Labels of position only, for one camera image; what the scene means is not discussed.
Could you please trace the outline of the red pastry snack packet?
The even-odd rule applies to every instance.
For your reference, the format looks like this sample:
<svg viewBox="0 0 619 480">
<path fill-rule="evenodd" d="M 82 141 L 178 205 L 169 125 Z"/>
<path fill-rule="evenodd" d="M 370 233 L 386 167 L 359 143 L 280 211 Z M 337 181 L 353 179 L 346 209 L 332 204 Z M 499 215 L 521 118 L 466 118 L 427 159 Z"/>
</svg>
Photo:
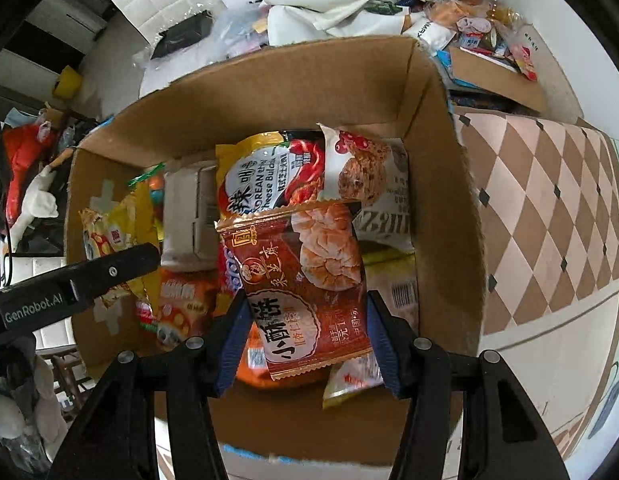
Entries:
<svg viewBox="0 0 619 480">
<path fill-rule="evenodd" d="M 218 222 L 258 328 L 270 377 L 286 379 L 364 356 L 360 204 L 327 200 Z"/>
</svg>

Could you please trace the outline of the yellow box on floor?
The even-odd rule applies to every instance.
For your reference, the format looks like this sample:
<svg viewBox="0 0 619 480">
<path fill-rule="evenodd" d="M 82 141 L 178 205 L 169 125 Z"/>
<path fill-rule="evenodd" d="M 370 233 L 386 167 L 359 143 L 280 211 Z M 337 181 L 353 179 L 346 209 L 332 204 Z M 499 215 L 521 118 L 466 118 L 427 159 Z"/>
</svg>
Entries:
<svg viewBox="0 0 619 480">
<path fill-rule="evenodd" d="M 58 100 L 71 101 L 81 89 L 82 83 L 83 76 L 67 65 L 58 75 L 52 87 L 52 95 Z"/>
</svg>

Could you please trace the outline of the yellow panda snack bag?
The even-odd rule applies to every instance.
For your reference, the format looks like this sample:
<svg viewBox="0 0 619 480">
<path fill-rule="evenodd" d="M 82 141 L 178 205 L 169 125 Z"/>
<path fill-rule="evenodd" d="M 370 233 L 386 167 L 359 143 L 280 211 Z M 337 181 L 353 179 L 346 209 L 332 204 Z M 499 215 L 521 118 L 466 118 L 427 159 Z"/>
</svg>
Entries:
<svg viewBox="0 0 619 480">
<path fill-rule="evenodd" d="M 113 182 L 104 180 L 99 197 L 92 196 L 89 206 L 80 211 L 83 226 L 83 245 L 88 260 L 108 256 L 113 252 L 150 243 L 159 247 L 154 224 L 154 208 L 147 181 L 137 183 L 119 202 L 113 200 Z M 126 296 L 134 295 L 158 310 L 161 273 L 150 272 L 143 278 L 133 278 L 116 285 L 101 297 L 104 307 L 110 308 Z"/>
</svg>

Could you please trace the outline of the orange snack packet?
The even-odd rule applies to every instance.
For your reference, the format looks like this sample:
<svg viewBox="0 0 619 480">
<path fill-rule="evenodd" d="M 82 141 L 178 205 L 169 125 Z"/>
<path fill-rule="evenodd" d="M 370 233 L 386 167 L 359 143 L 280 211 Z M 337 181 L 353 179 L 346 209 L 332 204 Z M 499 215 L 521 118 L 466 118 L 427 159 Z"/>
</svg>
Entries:
<svg viewBox="0 0 619 480">
<path fill-rule="evenodd" d="M 274 380 L 268 370 L 265 352 L 260 338 L 258 326 L 252 324 L 244 353 L 238 366 L 236 378 L 244 384 L 259 390 L 285 390 L 300 388 L 315 382 L 326 382 L 329 378 L 328 367 L 293 377 Z"/>
</svg>

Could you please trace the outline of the white cookie snack bag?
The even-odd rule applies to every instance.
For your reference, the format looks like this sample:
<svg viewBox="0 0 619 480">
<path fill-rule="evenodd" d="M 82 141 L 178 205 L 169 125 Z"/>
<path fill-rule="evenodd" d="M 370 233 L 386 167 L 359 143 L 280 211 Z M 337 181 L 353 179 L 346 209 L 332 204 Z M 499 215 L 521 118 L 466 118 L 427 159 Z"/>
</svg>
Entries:
<svg viewBox="0 0 619 480">
<path fill-rule="evenodd" d="M 356 236 L 364 242 L 413 251 L 408 155 L 399 139 L 372 139 L 319 126 L 325 137 L 321 200 L 354 200 Z"/>
</svg>

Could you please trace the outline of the yellow red noodle packet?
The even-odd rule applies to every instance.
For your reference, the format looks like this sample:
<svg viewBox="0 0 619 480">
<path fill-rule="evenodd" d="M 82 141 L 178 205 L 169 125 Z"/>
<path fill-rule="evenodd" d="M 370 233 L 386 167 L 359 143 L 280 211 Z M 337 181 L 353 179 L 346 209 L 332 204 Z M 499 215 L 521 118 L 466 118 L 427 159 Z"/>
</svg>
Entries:
<svg viewBox="0 0 619 480">
<path fill-rule="evenodd" d="M 317 130 L 253 134 L 215 146 L 223 219 L 315 202 L 325 183 L 325 137 Z"/>
</svg>

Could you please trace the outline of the pile of snack packets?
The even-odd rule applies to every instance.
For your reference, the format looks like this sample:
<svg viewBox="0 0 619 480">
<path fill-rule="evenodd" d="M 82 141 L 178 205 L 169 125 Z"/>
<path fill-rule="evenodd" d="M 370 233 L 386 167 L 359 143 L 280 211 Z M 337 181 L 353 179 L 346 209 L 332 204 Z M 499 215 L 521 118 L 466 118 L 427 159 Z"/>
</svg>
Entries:
<svg viewBox="0 0 619 480">
<path fill-rule="evenodd" d="M 451 29 L 460 47 L 504 60 L 526 79 L 537 79 L 531 50 L 518 38 L 526 20 L 506 0 L 418 0 L 430 21 Z"/>
</svg>

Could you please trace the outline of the black bag on chair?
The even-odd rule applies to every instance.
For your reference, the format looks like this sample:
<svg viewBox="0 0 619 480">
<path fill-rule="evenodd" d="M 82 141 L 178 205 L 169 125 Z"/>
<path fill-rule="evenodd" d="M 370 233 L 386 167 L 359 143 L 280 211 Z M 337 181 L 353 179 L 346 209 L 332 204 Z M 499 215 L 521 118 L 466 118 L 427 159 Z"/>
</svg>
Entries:
<svg viewBox="0 0 619 480">
<path fill-rule="evenodd" d="M 178 50 L 193 46 L 210 35 L 213 16 L 208 10 L 186 18 L 159 34 L 159 41 L 151 54 L 153 58 L 164 58 Z"/>
</svg>

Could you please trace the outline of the small white snack packet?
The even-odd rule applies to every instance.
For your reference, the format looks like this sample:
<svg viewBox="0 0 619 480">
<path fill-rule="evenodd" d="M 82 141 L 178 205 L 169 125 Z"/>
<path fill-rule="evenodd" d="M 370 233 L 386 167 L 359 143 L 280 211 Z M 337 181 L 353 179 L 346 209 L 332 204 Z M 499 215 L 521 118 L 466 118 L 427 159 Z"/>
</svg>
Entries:
<svg viewBox="0 0 619 480">
<path fill-rule="evenodd" d="M 386 386 L 402 396 L 401 360 L 415 338 L 419 318 L 416 257 L 365 261 L 367 328 L 371 350 L 331 368 L 323 407 L 334 406 L 365 390 Z"/>
</svg>

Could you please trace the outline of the small cardboard box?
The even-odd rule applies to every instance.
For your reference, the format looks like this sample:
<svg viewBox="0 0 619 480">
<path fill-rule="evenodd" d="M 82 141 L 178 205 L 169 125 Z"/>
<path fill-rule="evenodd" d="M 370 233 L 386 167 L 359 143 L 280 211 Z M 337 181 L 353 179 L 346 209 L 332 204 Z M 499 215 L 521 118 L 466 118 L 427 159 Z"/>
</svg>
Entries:
<svg viewBox="0 0 619 480">
<path fill-rule="evenodd" d="M 488 61 L 485 56 L 457 47 L 450 47 L 448 52 L 456 79 L 504 96 L 534 112 L 544 113 L 547 110 L 544 91 L 537 81 L 531 81 L 515 70 Z"/>
</svg>

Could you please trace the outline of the green fruit candy bag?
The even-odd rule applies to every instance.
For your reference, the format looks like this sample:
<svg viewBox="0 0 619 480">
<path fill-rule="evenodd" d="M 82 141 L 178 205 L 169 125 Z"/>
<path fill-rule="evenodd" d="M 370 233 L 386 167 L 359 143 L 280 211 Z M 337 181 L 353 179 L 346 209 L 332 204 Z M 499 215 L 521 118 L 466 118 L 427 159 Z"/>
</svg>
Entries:
<svg viewBox="0 0 619 480">
<path fill-rule="evenodd" d="M 159 162 L 157 165 L 146 169 L 142 174 L 137 174 L 127 181 L 129 188 L 137 188 L 139 184 L 146 184 L 149 188 L 151 203 L 154 207 L 163 207 L 164 203 L 164 170 L 165 163 Z"/>
</svg>

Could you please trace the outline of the orange panda snack bag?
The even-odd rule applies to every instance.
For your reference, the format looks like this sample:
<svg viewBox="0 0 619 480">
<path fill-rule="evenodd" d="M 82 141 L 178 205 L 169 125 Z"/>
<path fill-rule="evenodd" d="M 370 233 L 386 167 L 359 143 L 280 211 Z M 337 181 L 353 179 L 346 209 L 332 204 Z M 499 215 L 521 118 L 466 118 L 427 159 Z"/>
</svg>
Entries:
<svg viewBox="0 0 619 480">
<path fill-rule="evenodd" d="M 212 322 L 218 271 L 161 270 L 157 341 L 170 351 L 190 337 L 203 336 Z"/>
</svg>

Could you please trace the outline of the brown cardboard box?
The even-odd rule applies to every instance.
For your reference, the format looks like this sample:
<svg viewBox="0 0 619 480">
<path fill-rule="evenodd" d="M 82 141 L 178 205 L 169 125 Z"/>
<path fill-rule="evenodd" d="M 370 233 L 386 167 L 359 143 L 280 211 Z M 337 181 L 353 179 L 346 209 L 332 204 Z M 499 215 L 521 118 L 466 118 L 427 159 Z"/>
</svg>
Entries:
<svg viewBox="0 0 619 480">
<path fill-rule="evenodd" d="M 218 63 L 149 94 L 97 128 L 74 154 L 64 253 L 84 259 L 80 211 L 104 182 L 112 197 L 158 162 L 251 134 L 317 124 L 403 140 L 409 158 L 419 330 L 474 354 L 486 271 L 477 197 L 447 93 L 428 55 L 405 37 L 361 37 L 267 49 Z M 375 388 L 323 408 L 316 385 L 265 392 L 235 384 L 212 400 L 216 437 L 260 455 L 387 466 L 408 405 Z"/>
</svg>

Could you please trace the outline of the white cloth bag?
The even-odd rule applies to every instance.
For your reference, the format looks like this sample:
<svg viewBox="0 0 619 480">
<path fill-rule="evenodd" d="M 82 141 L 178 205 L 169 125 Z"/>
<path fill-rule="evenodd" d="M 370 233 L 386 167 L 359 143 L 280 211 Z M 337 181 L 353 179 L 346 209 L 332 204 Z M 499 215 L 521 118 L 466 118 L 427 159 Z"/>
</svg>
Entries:
<svg viewBox="0 0 619 480">
<path fill-rule="evenodd" d="M 272 47 L 359 36 L 399 36 L 413 25 L 397 0 L 262 0 Z"/>
</svg>

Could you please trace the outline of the white paper carton pack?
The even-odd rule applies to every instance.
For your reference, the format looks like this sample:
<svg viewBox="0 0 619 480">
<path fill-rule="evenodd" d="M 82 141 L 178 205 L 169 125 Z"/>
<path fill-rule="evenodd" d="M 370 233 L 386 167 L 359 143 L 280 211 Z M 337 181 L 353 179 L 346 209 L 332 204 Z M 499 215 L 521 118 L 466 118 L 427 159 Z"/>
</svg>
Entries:
<svg viewBox="0 0 619 480">
<path fill-rule="evenodd" d="M 164 174 L 161 266 L 173 272 L 209 271 L 218 267 L 220 218 L 216 203 L 216 164 L 200 160 Z"/>
</svg>

